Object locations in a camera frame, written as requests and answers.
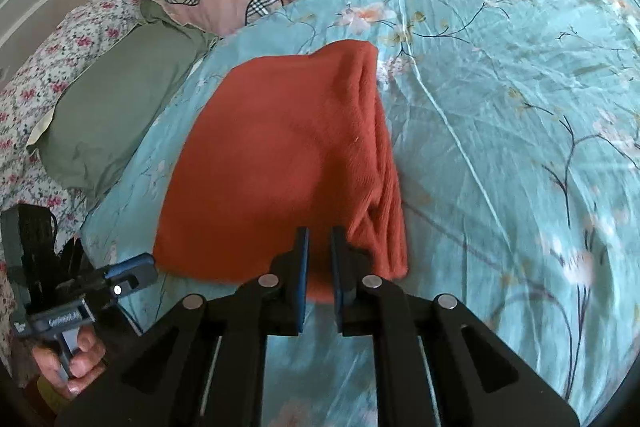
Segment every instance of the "turquoise fabric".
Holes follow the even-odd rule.
[[[152,249],[180,149],[231,68],[368,40],[401,181],[402,285],[458,296],[587,423],[640,347],[638,21],[639,0],[298,0],[207,55],[84,244],[100,265]],[[210,250],[225,255],[214,237]],[[148,328],[194,291],[232,288],[163,276],[125,305]],[[370,343],[338,338],[330,306],[308,308],[300,338],[270,339],[263,425],[294,417],[376,425]]]

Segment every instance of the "folded edge of red cloth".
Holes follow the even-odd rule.
[[[329,235],[406,275],[398,172],[376,85],[378,50],[338,41],[311,55],[254,58],[198,116],[162,205],[154,256],[169,273],[242,283],[310,228],[308,295],[332,300]]]

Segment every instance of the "red garment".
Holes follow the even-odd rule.
[[[343,225],[386,279],[407,272],[398,172],[377,49],[339,41],[234,68],[196,120],[156,235],[165,270],[242,283],[310,228],[308,295],[331,301],[329,234]]]

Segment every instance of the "green folded cloth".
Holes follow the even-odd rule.
[[[218,40],[175,23],[152,1],[143,0],[140,11],[140,26],[66,89],[30,146],[49,176],[85,192],[89,208],[118,181],[149,126]]]

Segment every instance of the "metal rivet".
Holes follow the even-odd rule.
[[[362,278],[362,284],[367,288],[380,288],[380,286],[382,286],[382,279],[377,275],[366,275]]]
[[[279,282],[280,279],[278,279],[278,276],[273,273],[260,275],[260,278],[258,279],[258,284],[263,288],[273,288],[277,286]]]
[[[201,295],[197,295],[192,293],[191,295],[187,295],[184,299],[182,299],[182,305],[188,310],[197,310],[200,306],[202,306],[204,299]]]
[[[438,304],[446,310],[452,310],[458,305],[458,299],[448,293],[443,293],[438,297]]]

